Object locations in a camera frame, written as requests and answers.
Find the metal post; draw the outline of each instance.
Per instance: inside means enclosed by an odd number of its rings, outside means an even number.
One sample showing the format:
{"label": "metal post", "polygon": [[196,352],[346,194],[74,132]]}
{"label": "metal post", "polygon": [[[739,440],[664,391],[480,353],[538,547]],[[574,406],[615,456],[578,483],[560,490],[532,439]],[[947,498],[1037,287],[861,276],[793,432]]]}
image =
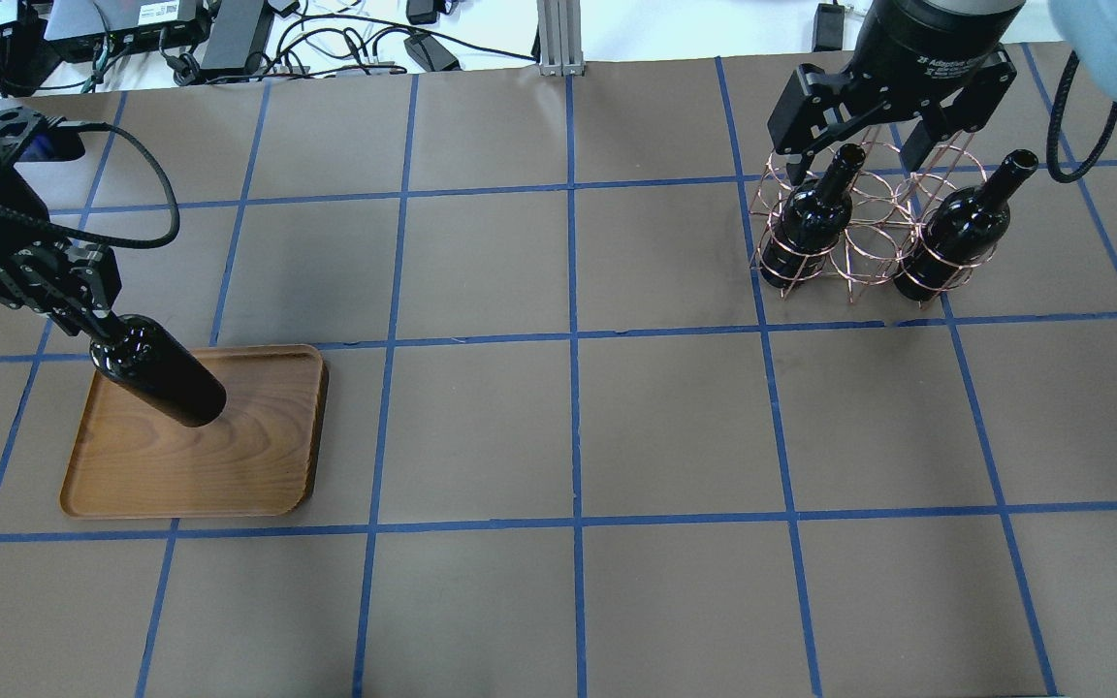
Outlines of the metal post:
{"label": "metal post", "polygon": [[580,0],[537,0],[541,75],[584,75],[580,48]]}

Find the black cable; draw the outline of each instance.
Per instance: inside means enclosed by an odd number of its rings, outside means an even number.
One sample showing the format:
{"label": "black cable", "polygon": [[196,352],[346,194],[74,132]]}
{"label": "black cable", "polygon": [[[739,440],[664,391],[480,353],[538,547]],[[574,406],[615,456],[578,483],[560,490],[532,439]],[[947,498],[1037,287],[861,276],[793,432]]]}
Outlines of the black cable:
{"label": "black cable", "polygon": [[326,75],[341,74],[341,71],[343,70],[360,70],[361,68],[364,68],[365,70],[375,70],[376,68],[385,68],[386,74],[389,75],[408,74],[407,67],[394,65],[394,63],[364,63],[364,65],[360,66],[351,66],[351,65],[338,66],[336,68],[327,68],[323,70],[309,71],[309,74],[245,74],[236,76],[221,76],[209,80],[206,85],[226,85],[231,83],[244,83],[244,80],[248,79],[256,79],[258,80],[258,83],[260,83],[262,79],[266,79],[267,77],[276,77],[284,79],[309,79],[309,78],[323,77]]}
{"label": "black cable", "polygon": [[404,28],[400,26],[389,26],[386,28],[380,28],[374,35],[369,37],[369,41],[372,44],[370,48],[370,55],[376,56],[378,45],[381,44],[382,39],[392,34],[405,34],[408,36],[412,35],[411,28]]}
{"label": "black cable", "polygon": [[79,83],[74,83],[70,85],[50,85],[49,87],[42,87],[42,85],[19,85],[12,83],[10,79],[4,79],[3,85],[8,85],[8,87],[12,89],[19,89],[20,92],[25,92],[26,89],[28,92],[45,92],[46,89],[70,89],[74,87],[79,87],[79,85],[85,84],[85,80],[88,80],[88,78],[82,78]]}
{"label": "black cable", "polygon": [[166,67],[172,70],[172,80],[179,87],[201,83],[201,64],[195,60],[191,51],[178,56],[166,52],[166,30],[168,27],[163,26],[157,32],[157,52],[163,57],[163,61],[166,61]]}
{"label": "black cable", "polygon": [[150,168],[157,175],[157,181],[163,185],[163,194],[166,195],[166,207],[170,210],[170,217],[172,222],[170,222],[170,230],[161,238],[154,239],[127,239],[127,238],[111,238],[106,235],[97,235],[93,232],[85,232],[84,230],[76,230],[74,227],[67,227],[61,224],[52,224],[52,222],[42,220],[42,218],[35,218],[10,209],[0,203],[0,217],[8,218],[9,221],[17,222],[17,224],[23,224],[27,227],[32,227],[36,230],[44,230],[52,232],[56,235],[63,235],[65,238],[79,239],[84,242],[93,242],[94,245],[109,245],[111,247],[125,247],[128,250],[154,250],[156,247],[162,247],[163,245],[173,241],[179,235],[179,203],[174,201],[174,190],[172,184],[170,184],[170,179],[166,178],[166,173],[163,172],[163,166],[157,162],[157,159],[152,155],[150,150],[143,145],[143,143],[136,141],[136,137],[130,134],[124,128],[116,127],[114,124],[107,123],[96,123],[96,122],[68,122],[68,131],[75,133],[90,133],[90,132],[111,132],[115,133],[117,136],[123,136],[125,141],[132,144],[143,157],[145,162],[150,163]]}
{"label": "black cable", "polygon": [[1106,116],[1106,125],[1102,127],[1102,134],[1098,138],[1098,144],[1094,145],[1089,157],[1083,163],[1080,163],[1080,166],[1075,169],[1073,172],[1066,173],[1062,171],[1061,160],[1059,160],[1059,137],[1062,133],[1062,116],[1068,111],[1068,96],[1071,93],[1072,84],[1077,80],[1078,67],[1080,67],[1080,57],[1077,56],[1077,52],[1072,51],[1071,56],[1068,57],[1067,67],[1062,68],[1059,89],[1054,93],[1054,107],[1050,109],[1050,131],[1047,132],[1046,137],[1046,169],[1050,171],[1050,176],[1054,181],[1060,182],[1060,184],[1071,184],[1071,182],[1089,173],[1091,168],[1098,163],[1102,151],[1106,150],[1106,145],[1109,144],[1109,138],[1114,135],[1114,124],[1117,123],[1117,102],[1111,102],[1109,115]]}
{"label": "black cable", "polygon": [[111,19],[106,18],[106,13],[102,10],[102,6],[97,4],[97,0],[88,0],[88,3],[93,4],[94,10],[97,10],[98,20],[102,22],[102,55],[94,59],[93,75],[85,80],[84,87],[80,87],[80,94],[93,92],[96,85],[102,85],[106,61],[111,59]]}
{"label": "black cable", "polygon": [[[285,39],[287,39],[287,35],[292,31],[292,28],[296,28],[297,26],[302,26],[302,23],[305,22],[307,19],[347,19],[347,17],[346,17],[346,15],[341,15],[341,13],[323,13],[323,15],[307,15],[307,13],[302,13],[300,18],[298,19],[297,22],[293,22],[293,23],[290,23],[290,26],[285,27],[283,29],[283,31],[279,34],[279,37],[278,37],[278,46],[279,46],[279,48],[283,47],[283,41]],[[414,26],[404,26],[404,23],[393,22],[393,21],[390,21],[390,19],[378,19],[378,18],[350,18],[350,19],[357,19],[357,21],[378,23],[378,26],[399,27],[401,30],[404,30],[404,31],[421,31],[421,30],[417,30],[417,28]],[[465,48],[471,48],[471,49],[474,49],[474,51],[481,51],[481,52],[485,52],[485,54],[497,54],[499,56],[506,56],[506,57],[509,57],[509,58],[518,58],[518,59],[522,59],[522,61],[537,63],[536,59],[533,58],[532,56],[525,56],[523,54],[513,54],[510,51],[502,51],[502,49],[499,49],[499,48],[487,48],[487,46],[478,46],[478,45],[468,42],[468,40],[456,39],[456,37],[454,37],[454,36],[450,36],[450,35],[447,35],[447,34],[440,34],[438,31],[430,31],[430,30],[423,30],[423,31],[424,31],[424,34],[428,34],[428,35],[431,35],[431,36],[437,36],[437,37],[439,37],[439,39],[451,40],[454,44],[458,44],[460,46],[465,46]],[[270,70],[270,68],[274,68],[274,65],[267,66],[267,70]]]}

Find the black wine bottle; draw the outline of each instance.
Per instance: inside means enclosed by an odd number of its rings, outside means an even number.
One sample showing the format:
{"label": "black wine bottle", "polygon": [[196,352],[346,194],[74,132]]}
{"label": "black wine bottle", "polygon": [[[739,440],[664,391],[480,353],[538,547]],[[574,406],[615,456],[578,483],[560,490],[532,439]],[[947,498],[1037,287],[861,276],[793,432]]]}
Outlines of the black wine bottle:
{"label": "black wine bottle", "polygon": [[221,414],[226,389],[163,326],[143,315],[120,321],[118,336],[89,344],[102,375],[183,426],[203,426]]}
{"label": "black wine bottle", "polygon": [[851,220],[851,182],[863,164],[863,147],[848,143],[824,175],[790,193],[761,250],[761,275],[770,286],[789,290],[819,274],[825,251]]}
{"label": "black wine bottle", "polygon": [[1031,151],[1013,151],[985,184],[947,195],[922,228],[922,239],[899,265],[895,288],[927,304],[960,272],[960,265],[987,252],[1011,226],[1006,200],[1037,172]]}

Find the white floor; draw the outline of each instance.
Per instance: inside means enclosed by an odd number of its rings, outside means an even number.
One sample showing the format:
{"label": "white floor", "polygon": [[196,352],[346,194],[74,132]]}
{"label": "white floor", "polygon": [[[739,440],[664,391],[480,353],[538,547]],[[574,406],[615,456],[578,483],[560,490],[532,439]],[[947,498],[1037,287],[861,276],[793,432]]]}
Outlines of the white floor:
{"label": "white floor", "polygon": [[[311,12],[335,11],[342,0],[307,0]],[[863,10],[870,0],[848,0],[850,6],[843,44],[851,48],[860,31]],[[353,13],[370,18],[407,22],[407,0],[363,0]],[[812,13],[817,0],[583,0],[581,3],[582,42],[586,61],[656,61],[668,58],[709,56],[803,54],[812,47]],[[294,21],[276,19],[267,54],[275,52],[276,37]],[[346,19],[330,22],[347,26]],[[309,22],[309,27],[323,26]],[[351,22],[361,34],[376,30],[369,22]],[[461,0],[451,15],[445,15],[435,31],[449,34],[471,44],[527,54],[536,34],[534,0]],[[1050,21],[1049,0],[1029,0],[1008,31],[1006,40],[1059,40]],[[402,35],[386,36],[381,42],[382,61],[394,61],[417,71],[420,67],[403,51]],[[515,58],[471,51],[446,42],[465,70],[519,66]],[[334,44],[327,44],[336,51]],[[200,58],[203,48],[195,57]],[[315,70],[337,67],[337,61],[313,49],[302,49]],[[66,85],[88,75],[89,66],[59,65],[46,85]],[[172,74],[157,55],[124,58],[115,66],[99,89],[142,89],[173,87]]]}

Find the wooden tray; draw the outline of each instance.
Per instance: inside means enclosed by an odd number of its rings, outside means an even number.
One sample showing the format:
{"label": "wooden tray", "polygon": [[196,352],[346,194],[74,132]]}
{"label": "wooden tray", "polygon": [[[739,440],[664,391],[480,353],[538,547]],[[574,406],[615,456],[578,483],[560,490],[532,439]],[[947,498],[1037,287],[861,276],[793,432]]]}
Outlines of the wooden tray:
{"label": "wooden tray", "polygon": [[227,389],[190,429],[94,372],[58,496],[85,519],[275,516],[313,490],[327,370],[313,346],[195,348]]}

